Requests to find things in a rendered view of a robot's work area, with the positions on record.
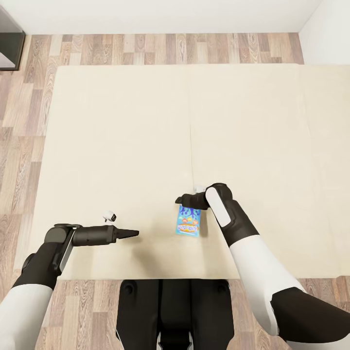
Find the robot trunk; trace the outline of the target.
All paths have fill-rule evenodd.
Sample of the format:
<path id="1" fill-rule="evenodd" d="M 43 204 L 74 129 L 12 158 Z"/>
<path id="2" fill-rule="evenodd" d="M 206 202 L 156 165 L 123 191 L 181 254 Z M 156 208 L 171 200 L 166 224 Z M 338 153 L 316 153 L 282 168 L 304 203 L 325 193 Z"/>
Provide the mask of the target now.
<path id="1" fill-rule="evenodd" d="M 193 350 L 193 336 L 191 331 L 187 331 L 187 343 L 163 343 L 163 331 L 157 336 L 157 350 Z"/>

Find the board game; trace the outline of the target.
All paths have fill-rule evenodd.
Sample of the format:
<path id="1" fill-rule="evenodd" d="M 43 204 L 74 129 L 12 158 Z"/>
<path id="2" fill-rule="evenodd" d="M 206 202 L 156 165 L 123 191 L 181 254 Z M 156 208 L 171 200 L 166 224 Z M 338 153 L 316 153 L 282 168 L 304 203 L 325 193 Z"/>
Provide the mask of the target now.
<path id="1" fill-rule="evenodd" d="M 187 208 L 180 204 L 176 225 L 176 234 L 183 236 L 199 237 L 201 210 Z"/>

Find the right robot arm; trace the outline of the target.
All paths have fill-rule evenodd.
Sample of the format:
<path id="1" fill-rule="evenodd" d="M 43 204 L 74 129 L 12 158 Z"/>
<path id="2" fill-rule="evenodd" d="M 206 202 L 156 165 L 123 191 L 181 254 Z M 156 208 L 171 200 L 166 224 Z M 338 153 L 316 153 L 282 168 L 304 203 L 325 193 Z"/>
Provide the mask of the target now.
<path id="1" fill-rule="evenodd" d="M 228 185 L 196 183 L 193 191 L 175 203 L 212 209 L 261 327 L 292 350 L 350 350 L 350 313 L 306 293 L 233 199 Z"/>

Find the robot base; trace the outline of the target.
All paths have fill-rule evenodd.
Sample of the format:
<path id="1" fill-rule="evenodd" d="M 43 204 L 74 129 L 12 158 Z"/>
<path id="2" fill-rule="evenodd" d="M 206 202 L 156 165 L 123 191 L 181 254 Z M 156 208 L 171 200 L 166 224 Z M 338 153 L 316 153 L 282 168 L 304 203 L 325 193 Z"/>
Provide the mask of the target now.
<path id="1" fill-rule="evenodd" d="M 193 350 L 226 350 L 234 337 L 228 279 L 122 280 L 116 337 L 124 350 L 157 350 L 187 343 Z"/>

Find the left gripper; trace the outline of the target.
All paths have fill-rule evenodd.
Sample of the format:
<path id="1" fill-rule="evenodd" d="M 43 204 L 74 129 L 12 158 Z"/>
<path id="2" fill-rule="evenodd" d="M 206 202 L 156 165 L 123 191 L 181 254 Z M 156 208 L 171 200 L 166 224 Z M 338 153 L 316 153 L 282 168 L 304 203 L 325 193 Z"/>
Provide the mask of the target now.
<path id="1" fill-rule="evenodd" d="M 116 243 L 116 239 L 136 236 L 139 234 L 137 230 L 118 229 L 114 225 L 109 226 L 92 226 L 87 235 L 87 245 L 110 245 Z"/>

